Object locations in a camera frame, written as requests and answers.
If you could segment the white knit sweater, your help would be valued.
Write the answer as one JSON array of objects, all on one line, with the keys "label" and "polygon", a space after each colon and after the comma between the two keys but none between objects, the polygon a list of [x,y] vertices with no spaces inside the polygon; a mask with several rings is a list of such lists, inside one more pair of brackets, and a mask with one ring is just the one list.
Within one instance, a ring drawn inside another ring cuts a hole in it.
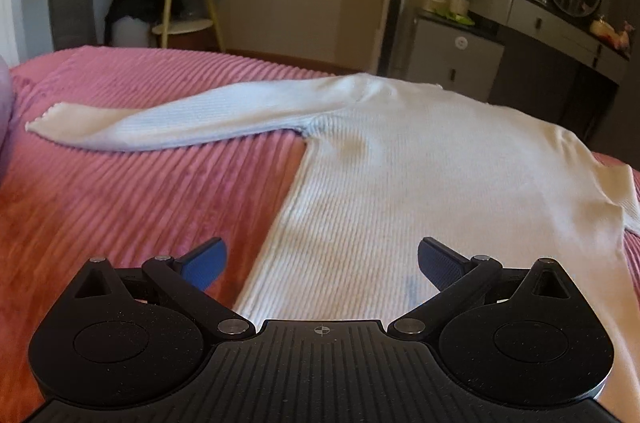
[{"label": "white knit sweater", "polygon": [[254,322],[374,318],[428,299],[433,237],[506,266],[559,261],[615,346],[602,403],[639,417],[639,305],[624,235],[634,173],[570,131],[430,84],[368,76],[244,82],[150,109],[60,102],[28,124],[64,146],[143,151],[292,130],[307,149],[236,300]]}]

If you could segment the pink ribbed bedspread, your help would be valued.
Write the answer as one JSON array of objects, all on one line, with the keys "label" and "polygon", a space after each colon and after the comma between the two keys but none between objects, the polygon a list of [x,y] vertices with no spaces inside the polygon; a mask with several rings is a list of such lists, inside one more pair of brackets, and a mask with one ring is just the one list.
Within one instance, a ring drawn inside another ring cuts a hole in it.
[{"label": "pink ribbed bedspread", "polygon": [[[14,105],[1,149],[1,417],[19,422],[42,402],[28,342],[87,259],[136,267],[220,237],[228,264],[210,294],[237,311],[307,149],[299,132],[277,130],[94,151],[51,142],[28,124],[60,102],[150,109],[236,83],[334,76],[221,54],[97,47],[41,56],[10,72]],[[639,228],[625,233],[624,248],[639,301]]]}]

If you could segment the grey bedside cabinet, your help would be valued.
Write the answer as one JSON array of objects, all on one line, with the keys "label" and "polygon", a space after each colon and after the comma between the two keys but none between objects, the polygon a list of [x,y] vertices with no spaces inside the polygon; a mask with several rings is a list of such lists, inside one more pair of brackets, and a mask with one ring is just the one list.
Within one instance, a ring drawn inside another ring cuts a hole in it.
[{"label": "grey bedside cabinet", "polygon": [[406,80],[487,102],[504,46],[431,18],[414,20]]}]

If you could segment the grey vanity desk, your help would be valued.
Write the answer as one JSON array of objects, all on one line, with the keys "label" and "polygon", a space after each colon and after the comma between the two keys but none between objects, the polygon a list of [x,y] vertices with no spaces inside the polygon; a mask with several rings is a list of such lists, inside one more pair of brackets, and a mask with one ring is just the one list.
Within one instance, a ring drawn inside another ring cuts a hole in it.
[{"label": "grey vanity desk", "polygon": [[533,0],[472,0],[470,13],[504,47],[488,102],[563,126],[588,144],[629,58]]}]

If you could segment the round wooden side table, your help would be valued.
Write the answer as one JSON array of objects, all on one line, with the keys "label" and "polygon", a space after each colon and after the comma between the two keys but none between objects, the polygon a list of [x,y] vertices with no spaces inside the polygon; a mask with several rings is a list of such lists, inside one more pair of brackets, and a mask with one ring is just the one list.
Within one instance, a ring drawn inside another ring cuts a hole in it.
[{"label": "round wooden side table", "polygon": [[227,51],[215,0],[162,0],[162,13],[151,33],[161,48]]}]

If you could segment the white trash bin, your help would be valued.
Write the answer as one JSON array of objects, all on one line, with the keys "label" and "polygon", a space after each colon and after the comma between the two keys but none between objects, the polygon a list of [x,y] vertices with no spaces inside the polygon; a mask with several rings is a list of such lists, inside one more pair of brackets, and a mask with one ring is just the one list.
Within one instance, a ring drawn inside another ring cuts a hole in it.
[{"label": "white trash bin", "polygon": [[129,16],[120,18],[112,27],[112,45],[147,48],[150,45],[150,25]]}]

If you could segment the beige pillow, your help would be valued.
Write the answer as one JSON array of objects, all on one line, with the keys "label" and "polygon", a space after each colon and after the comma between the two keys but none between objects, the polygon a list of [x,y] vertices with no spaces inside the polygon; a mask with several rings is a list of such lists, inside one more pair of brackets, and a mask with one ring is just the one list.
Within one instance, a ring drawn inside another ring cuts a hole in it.
[{"label": "beige pillow", "polygon": [[14,105],[14,89],[11,72],[0,57],[0,148],[3,148],[10,129]]}]

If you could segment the black garment on bin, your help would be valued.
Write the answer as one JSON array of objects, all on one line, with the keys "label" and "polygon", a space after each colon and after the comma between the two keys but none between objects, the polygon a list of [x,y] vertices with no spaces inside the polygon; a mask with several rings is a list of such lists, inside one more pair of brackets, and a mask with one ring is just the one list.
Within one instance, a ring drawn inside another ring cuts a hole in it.
[{"label": "black garment on bin", "polygon": [[114,25],[125,17],[157,24],[163,16],[165,0],[113,0],[104,18],[104,43],[111,44]]}]

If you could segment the pink plush toy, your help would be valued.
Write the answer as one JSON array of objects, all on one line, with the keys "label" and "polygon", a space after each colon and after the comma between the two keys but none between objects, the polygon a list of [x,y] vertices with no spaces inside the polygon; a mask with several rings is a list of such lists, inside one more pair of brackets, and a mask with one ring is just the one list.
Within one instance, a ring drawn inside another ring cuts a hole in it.
[{"label": "pink plush toy", "polygon": [[610,44],[614,50],[628,52],[628,50],[630,50],[630,37],[632,32],[634,32],[634,27],[629,22],[625,22],[622,30],[611,30],[608,32],[608,44]]}]

